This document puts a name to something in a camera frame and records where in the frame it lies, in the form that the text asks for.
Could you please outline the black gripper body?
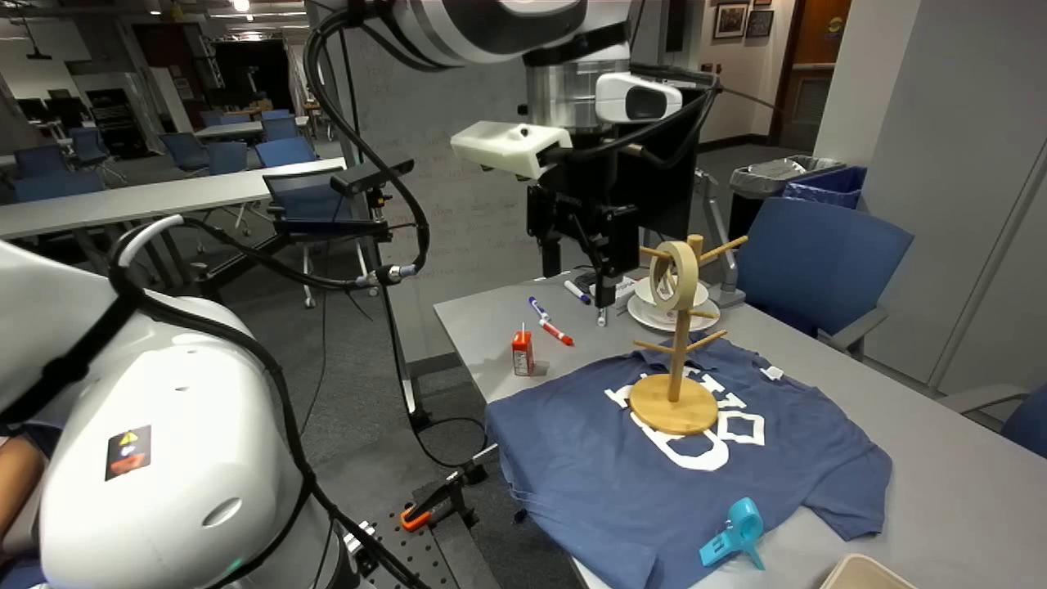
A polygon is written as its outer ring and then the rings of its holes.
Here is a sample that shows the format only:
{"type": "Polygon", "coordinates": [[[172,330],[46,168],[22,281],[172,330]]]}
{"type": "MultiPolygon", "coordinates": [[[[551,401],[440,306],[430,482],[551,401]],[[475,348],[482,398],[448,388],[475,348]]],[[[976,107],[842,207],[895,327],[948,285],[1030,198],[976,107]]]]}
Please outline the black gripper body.
{"type": "Polygon", "coordinates": [[[543,275],[563,273],[559,241],[572,238],[603,277],[632,273],[643,230],[679,238],[689,230],[693,169],[617,163],[614,169],[566,168],[528,189],[528,233],[543,275]]]}

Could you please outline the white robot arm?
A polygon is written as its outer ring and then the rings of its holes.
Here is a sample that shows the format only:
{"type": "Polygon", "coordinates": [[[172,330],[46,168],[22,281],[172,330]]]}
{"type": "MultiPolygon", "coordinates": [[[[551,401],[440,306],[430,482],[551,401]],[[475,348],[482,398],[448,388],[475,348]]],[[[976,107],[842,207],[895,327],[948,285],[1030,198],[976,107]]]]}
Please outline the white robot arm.
{"type": "Polygon", "coordinates": [[[306,465],[289,378],[217,302],[0,250],[2,557],[34,589],[350,589],[411,582],[306,465]]]}

